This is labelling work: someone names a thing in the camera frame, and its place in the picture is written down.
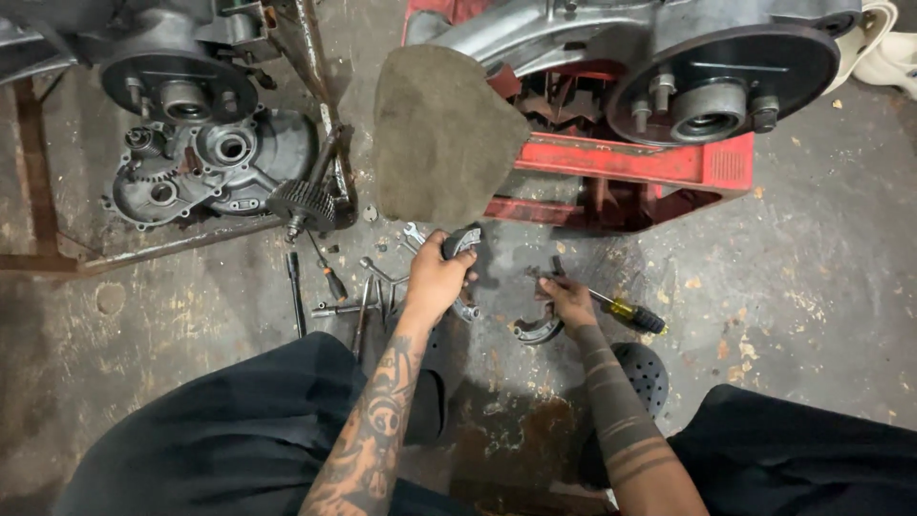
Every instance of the red engine stand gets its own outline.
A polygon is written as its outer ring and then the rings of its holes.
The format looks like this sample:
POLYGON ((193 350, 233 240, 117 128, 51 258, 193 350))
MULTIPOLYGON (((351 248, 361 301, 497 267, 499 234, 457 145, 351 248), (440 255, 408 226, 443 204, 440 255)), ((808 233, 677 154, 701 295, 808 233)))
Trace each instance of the red engine stand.
MULTIPOLYGON (((414 11, 430 9, 444 13, 457 25, 477 16, 490 3, 408 0, 405 23, 414 11)), ((754 134, 746 134, 702 146, 666 149, 535 132, 519 151, 515 168, 583 177, 586 191, 581 201, 564 204, 495 196, 484 215, 578 230, 648 230, 748 193, 754 140, 754 134), (675 190, 663 195, 664 186, 675 190)))

